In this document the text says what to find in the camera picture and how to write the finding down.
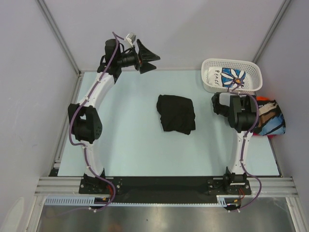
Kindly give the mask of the red t-shirt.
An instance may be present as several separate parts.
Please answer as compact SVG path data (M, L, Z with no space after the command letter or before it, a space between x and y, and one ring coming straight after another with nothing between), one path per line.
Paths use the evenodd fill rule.
M253 133L253 136L261 136L260 134L256 134L256 133ZM276 135L262 135L262 137L267 137L268 139L271 139L273 137L275 137Z

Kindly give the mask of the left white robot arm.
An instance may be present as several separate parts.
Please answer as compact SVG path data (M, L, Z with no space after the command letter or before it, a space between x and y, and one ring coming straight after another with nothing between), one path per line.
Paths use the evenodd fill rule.
M78 102L68 106L69 141L73 146L80 146L86 164L81 179L80 194L101 194L105 190L112 191L112 183L106 179L105 170L99 157L94 154L94 143L102 134L103 125L98 109L108 91L115 85L122 68L134 67L141 74L156 69L153 61L160 56L151 52L140 41L134 45L133 39L128 49L120 43L120 38L105 42L105 54L101 57L96 78L86 93Z

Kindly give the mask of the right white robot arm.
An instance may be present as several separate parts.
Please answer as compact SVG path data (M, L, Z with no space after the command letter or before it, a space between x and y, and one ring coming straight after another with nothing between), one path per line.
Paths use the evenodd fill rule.
M259 121L255 96L217 92L211 98L213 111L224 116L234 130L231 158L222 180L222 189L229 195L250 194L246 159L253 130Z

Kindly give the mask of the black printed t-shirt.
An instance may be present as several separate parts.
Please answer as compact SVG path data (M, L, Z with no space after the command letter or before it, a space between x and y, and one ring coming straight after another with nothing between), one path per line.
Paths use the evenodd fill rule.
M164 132L176 131L189 135L196 129L196 115L191 99L175 95L159 95L156 108Z
M253 132L262 135L283 135L286 123L276 100L257 101L259 106L259 123Z

